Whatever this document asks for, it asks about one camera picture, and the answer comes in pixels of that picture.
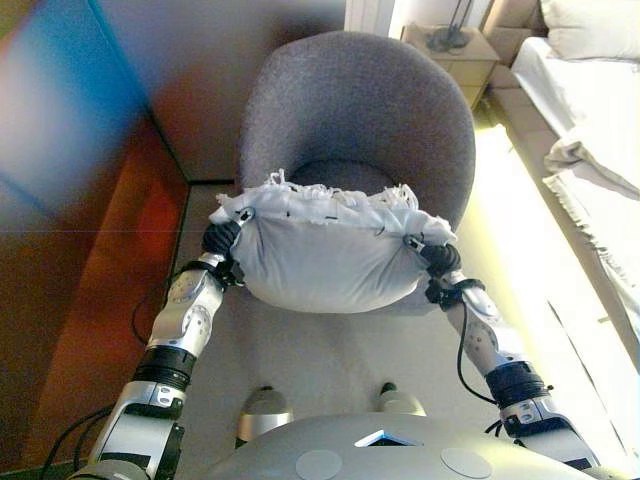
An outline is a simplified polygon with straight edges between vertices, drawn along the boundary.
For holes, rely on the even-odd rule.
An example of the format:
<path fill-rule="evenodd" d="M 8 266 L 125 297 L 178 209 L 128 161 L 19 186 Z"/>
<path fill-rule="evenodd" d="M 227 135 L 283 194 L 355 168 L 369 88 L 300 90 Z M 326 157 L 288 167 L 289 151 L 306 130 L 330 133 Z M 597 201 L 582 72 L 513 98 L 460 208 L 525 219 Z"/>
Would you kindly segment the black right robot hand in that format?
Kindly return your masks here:
<path fill-rule="evenodd" d="M 404 243 L 426 265 L 426 271 L 432 278 L 441 278 L 461 268 L 461 256 L 451 244 L 430 245 L 413 235 L 406 235 Z"/>

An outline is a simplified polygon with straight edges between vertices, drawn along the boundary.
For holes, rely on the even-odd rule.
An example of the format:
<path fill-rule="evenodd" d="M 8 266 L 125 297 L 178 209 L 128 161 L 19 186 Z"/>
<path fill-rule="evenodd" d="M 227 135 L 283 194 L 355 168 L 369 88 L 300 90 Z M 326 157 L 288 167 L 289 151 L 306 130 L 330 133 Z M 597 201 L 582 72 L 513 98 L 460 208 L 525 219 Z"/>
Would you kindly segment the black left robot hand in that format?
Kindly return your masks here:
<path fill-rule="evenodd" d="M 252 207 L 235 212 L 230 219 L 222 223 L 210 223 L 205 229 L 201 247 L 204 252 L 227 256 L 237 240 L 242 226 L 255 215 Z"/>

